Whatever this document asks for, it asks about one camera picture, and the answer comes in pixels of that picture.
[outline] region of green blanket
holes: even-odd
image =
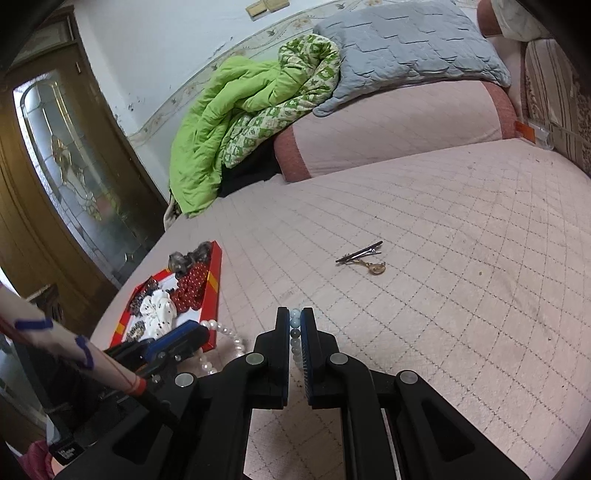
[[[287,42],[279,49],[279,61],[225,60],[173,141],[170,189],[181,211],[197,214],[215,200],[222,162],[237,165],[330,97],[339,62],[336,44],[315,34]]]

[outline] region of blue tape marking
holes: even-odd
[[[47,330],[53,328],[53,321],[50,318],[43,320],[17,320],[14,322],[16,330]]]
[[[76,362],[80,368],[84,368],[86,370],[92,370],[95,367],[95,360],[92,358],[92,354],[90,353],[90,349],[86,344],[88,340],[86,340],[82,335],[78,335],[76,337],[76,345],[82,348],[84,355],[86,355],[86,363],[83,362]]]

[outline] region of red polka dot fabric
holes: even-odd
[[[177,288],[170,294],[178,313],[201,308],[208,272],[207,264],[197,262],[191,267],[189,273],[178,281]]]

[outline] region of blue quilted pillow cover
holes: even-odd
[[[340,81],[333,96],[314,108],[327,116],[360,95],[438,80],[487,80],[511,84],[509,71],[458,7],[407,1],[340,12],[314,33],[340,48]]]

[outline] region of pillow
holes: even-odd
[[[515,136],[515,110],[491,82],[414,85],[358,98],[325,118],[306,115],[275,137],[294,182],[417,153]]]
[[[485,37],[502,35],[501,27],[496,19],[495,11],[492,9],[491,0],[480,0],[476,7],[476,20],[480,33]]]
[[[511,84],[495,49],[452,4],[408,1],[341,12],[314,32],[333,40],[343,59],[340,82],[333,96],[314,108],[316,116],[387,87],[448,79]]]
[[[550,36],[548,30],[517,0],[491,0],[492,9],[505,38],[531,41]]]

